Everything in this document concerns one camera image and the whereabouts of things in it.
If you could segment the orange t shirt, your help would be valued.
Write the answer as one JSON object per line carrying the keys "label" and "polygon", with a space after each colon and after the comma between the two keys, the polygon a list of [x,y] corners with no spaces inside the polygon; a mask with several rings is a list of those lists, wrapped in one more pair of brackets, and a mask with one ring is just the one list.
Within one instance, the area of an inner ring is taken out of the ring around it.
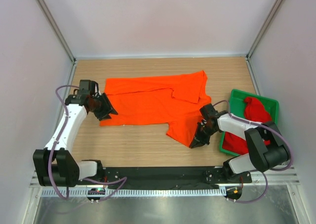
{"label": "orange t shirt", "polygon": [[202,120],[200,109],[211,102],[204,71],[191,74],[108,78],[105,94],[117,111],[101,126],[168,124],[166,135],[190,147]]}

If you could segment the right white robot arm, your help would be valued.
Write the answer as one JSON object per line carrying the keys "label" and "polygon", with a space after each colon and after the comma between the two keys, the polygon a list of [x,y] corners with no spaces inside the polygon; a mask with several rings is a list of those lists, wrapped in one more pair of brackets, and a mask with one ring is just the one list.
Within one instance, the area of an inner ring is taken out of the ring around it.
{"label": "right white robot arm", "polygon": [[284,162],[291,166],[291,149],[274,122],[259,123],[226,110],[219,112],[211,103],[203,106],[200,113],[202,120],[197,124],[190,148],[209,144],[210,137],[217,132],[231,133],[246,142],[248,153],[223,163],[222,176],[227,182],[253,170],[274,170]]}

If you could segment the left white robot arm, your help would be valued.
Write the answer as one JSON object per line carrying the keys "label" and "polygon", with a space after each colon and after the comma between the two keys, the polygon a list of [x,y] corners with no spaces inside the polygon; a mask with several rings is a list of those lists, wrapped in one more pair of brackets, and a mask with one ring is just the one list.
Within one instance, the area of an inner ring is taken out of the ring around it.
{"label": "left white robot arm", "polygon": [[74,187],[84,179],[100,184],[105,177],[101,161],[88,159],[77,162],[71,151],[79,128],[89,113],[103,121],[116,115],[117,111],[107,95],[100,92],[98,83],[92,80],[80,80],[73,93],[60,101],[64,112],[55,133],[43,149],[33,153],[39,184]]}

